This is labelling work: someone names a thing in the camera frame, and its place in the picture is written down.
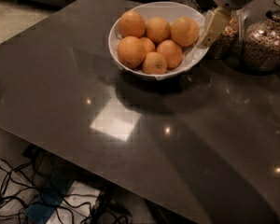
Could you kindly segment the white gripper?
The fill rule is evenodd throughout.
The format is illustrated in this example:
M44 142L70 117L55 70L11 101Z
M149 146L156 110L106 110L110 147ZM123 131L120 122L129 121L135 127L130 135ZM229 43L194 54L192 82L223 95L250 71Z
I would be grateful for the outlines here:
M231 20L231 10L245 7L253 0L214 0L217 8L208 10L205 16L203 32L199 39L199 45L210 47L223 33Z

